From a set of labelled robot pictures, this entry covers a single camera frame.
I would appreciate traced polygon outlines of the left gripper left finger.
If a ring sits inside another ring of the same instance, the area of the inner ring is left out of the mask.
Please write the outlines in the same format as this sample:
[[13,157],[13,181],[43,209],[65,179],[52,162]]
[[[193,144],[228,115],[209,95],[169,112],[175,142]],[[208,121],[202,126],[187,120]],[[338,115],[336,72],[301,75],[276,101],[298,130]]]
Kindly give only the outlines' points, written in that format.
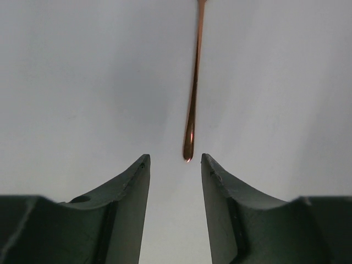
[[138,263],[150,156],[69,202],[1,196],[1,263]]

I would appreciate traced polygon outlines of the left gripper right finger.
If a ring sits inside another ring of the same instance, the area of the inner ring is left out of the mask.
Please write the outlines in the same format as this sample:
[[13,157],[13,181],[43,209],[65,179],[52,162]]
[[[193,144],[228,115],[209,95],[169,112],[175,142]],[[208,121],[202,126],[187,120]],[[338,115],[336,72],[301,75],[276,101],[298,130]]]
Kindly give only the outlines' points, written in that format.
[[201,159],[213,263],[351,263],[351,197],[286,202]]

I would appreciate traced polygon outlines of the copper spoon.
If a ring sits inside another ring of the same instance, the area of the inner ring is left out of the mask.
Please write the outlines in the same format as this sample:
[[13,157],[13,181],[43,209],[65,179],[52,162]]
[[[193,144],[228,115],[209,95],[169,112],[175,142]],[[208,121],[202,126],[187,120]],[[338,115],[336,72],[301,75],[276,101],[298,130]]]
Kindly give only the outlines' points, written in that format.
[[197,86],[198,86],[198,78],[199,78],[199,66],[200,66],[200,57],[201,57],[205,5],[206,5],[206,0],[197,1],[198,18],[197,18],[197,30],[196,30],[194,70],[193,70],[192,84],[190,89],[189,108],[188,108],[188,115],[187,115],[186,125],[185,125],[183,151],[182,151],[183,159],[185,162],[190,162],[194,156]]

